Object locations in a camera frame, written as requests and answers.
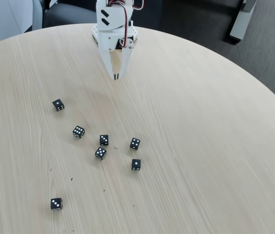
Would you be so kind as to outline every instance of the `floor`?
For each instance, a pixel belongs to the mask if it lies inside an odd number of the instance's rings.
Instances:
[[[170,0],[164,4],[160,30],[226,57],[275,94],[275,0],[257,0],[244,40],[232,44],[227,35],[238,15],[240,2]]]

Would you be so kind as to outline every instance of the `black die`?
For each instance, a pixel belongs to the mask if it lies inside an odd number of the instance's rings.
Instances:
[[[107,150],[100,147],[96,150],[95,157],[99,158],[100,160],[103,160],[106,154],[107,154]]]
[[[100,135],[99,136],[99,144],[100,145],[108,145],[109,144],[108,135]]]
[[[141,169],[141,160],[133,159],[132,160],[132,170],[139,171]]]
[[[53,101],[53,105],[54,105],[54,107],[55,107],[55,109],[56,109],[57,111],[60,111],[60,110],[62,110],[62,109],[65,108],[65,107],[64,107],[64,104],[61,102],[60,99],[58,99],[58,100],[56,100],[56,101]]]
[[[140,143],[141,143],[141,140],[137,138],[133,138],[129,147],[137,150]]]
[[[51,209],[53,211],[61,210],[63,208],[63,199],[53,198],[51,199]]]
[[[81,138],[84,134],[84,128],[81,128],[80,126],[76,126],[76,128],[73,131],[73,135],[75,135],[77,138]]]

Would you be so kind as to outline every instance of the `office chair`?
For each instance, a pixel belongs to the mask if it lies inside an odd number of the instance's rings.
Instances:
[[[32,30],[75,23],[96,23],[96,13],[78,6],[51,0],[33,0]]]
[[[160,30],[160,23],[163,12],[163,5],[168,0],[145,0],[145,6],[141,11],[134,11],[132,20],[135,26]],[[60,3],[67,3],[79,6],[92,11],[96,10],[96,0],[59,0]],[[134,0],[137,6],[142,0]]]

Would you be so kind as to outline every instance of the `gray chair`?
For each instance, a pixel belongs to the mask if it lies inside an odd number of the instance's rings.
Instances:
[[[50,0],[33,1],[32,30],[75,23],[96,23],[96,13],[70,4],[56,3],[50,6]]]

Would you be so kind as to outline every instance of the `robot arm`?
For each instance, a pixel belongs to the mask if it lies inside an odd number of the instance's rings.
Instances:
[[[137,39],[137,30],[129,19],[133,9],[141,10],[143,6],[144,0],[141,8],[133,6],[133,0],[97,0],[97,24],[93,27],[92,34],[107,71],[114,80],[121,78],[128,68],[134,41]],[[110,56],[116,49],[122,49],[121,71],[117,74],[112,71]]]

